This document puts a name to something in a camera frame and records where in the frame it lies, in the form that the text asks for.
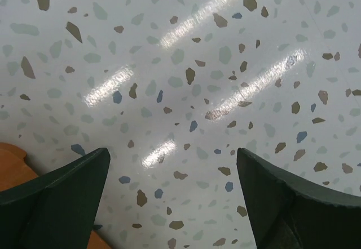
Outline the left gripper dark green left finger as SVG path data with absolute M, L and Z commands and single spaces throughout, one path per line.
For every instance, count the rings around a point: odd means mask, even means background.
M 1 192 L 1 248 L 86 248 L 108 175 L 106 148 Z

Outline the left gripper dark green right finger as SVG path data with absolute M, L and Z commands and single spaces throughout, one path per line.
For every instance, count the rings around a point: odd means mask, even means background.
M 308 181 L 248 149 L 237 171 L 257 248 L 360 248 L 360 197 Z

